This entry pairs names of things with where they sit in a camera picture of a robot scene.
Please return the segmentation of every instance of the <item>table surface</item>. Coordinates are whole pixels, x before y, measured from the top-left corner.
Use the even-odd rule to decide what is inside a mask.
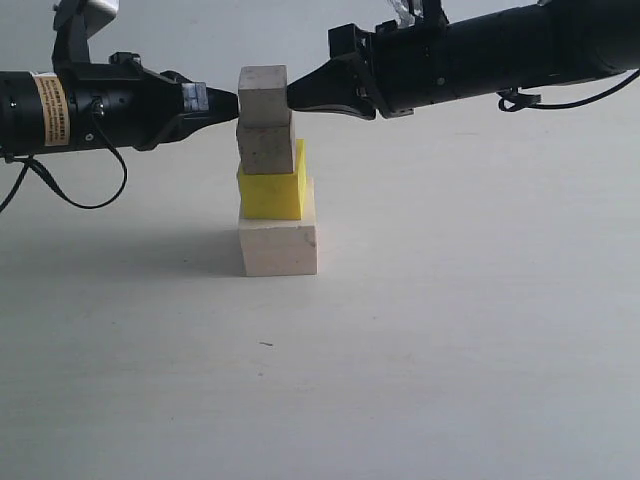
[[[639,99],[297,115],[317,277],[242,276],[233,123],[124,150],[104,211],[30,176],[0,218],[0,478],[637,478]],[[119,179],[45,161],[83,201]]]

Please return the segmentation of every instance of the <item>black cable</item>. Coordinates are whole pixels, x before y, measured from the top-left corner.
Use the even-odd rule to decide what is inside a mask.
[[[94,107],[98,103],[99,102],[96,100],[92,104],[92,106],[91,106],[92,112],[95,111]],[[26,174],[27,174],[27,172],[29,170],[33,171],[36,175],[38,175],[40,177],[40,179],[58,197],[60,197],[62,200],[64,200],[65,202],[69,203],[70,205],[73,205],[74,207],[82,209],[82,210],[98,210],[98,209],[101,209],[101,208],[105,208],[105,207],[111,205],[112,203],[114,203],[122,195],[122,192],[124,192],[124,189],[126,188],[127,182],[129,180],[129,172],[128,172],[128,169],[127,169],[127,164],[125,163],[124,159],[122,158],[122,155],[120,155],[120,152],[118,152],[116,147],[113,145],[113,143],[111,143],[111,141],[109,140],[107,135],[104,133],[104,131],[100,127],[98,121],[96,120],[96,114],[95,113],[92,113],[91,120],[92,120],[93,127],[96,130],[97,137],[100,139],[100,141],[102,141],[102,143],[104,144],[105,148],[107,148],[116,157],[116,159],[120,163],[120,166],[122,167],[122,172],[123,172],[122,184],[120,185],[120,188],[117,190],[117,192],[109,200],[107,200],[106,202],[100,203],[98,205],[83,205],[81,203],[75,202],[74,200],[71,200],[71,198],[69,198],[67,196],[67,194],[64,193],[62,188],[60,188],[60,185],[58,185],[58,183],[56,182],[56,180],[53,177],[53,175],[51,174],[51,172],[42,163],[40,163],[38,160],[36,160],[33,155],[31,155],[29,157],[26,157],[26,158],[11,158],[11,159],[7,160],[7,163],[22,163],[22,164],[24,164],[24,167],[23,167],[22,171],[20,172],[20,175],[18,176],[18,180],[16,181],[16,183],[13,186],[13,188],[11,189],[11,192],[9,192],[9,195],[7,196],[7,198],[2,202],[2,204],[0,204],[0,213],[2,213],[3,210],[6,209],[7,206],[9,206],[11,201],[14,199],[14,197],[18,193],[18,190],[20,189],[20,186],[22,185],[22,182],[24,181],[24,178],[25,178],[25,176],[26,176]]]
[[[598,95],[594,95],[593,97],[589,97],[584,100],[571,102],[571,103],[559,103],[559,104],[548,104],[548,105],[542,104],[540,103],[540,101],[542,100],[541,96],[525,95],[525,94],[519,93],[518,89],[514,89],[508,92],[498,92],[498,95],[502,97],[502,99],[498,104],[498,107],[500,108],[501,111],[507,112],[507,113],[520,112],[527,108],[530,108],[533,110],[569,110],[572,108],[584,107],[585,105],[590,105],[592,103],[595,103],[607,97],[610,97],[615,93],[618,93],[623,88],[626,88],[629,85],[631,85],[631,83],[636,81],[638,78],[640,78],[640,70],[637,70],[636,72],[631,74],[629,77],[624,79],[619,84],[615,85],[614,87]],[[513,105],[509,107],[507,106],[507,102],[512,103]]]

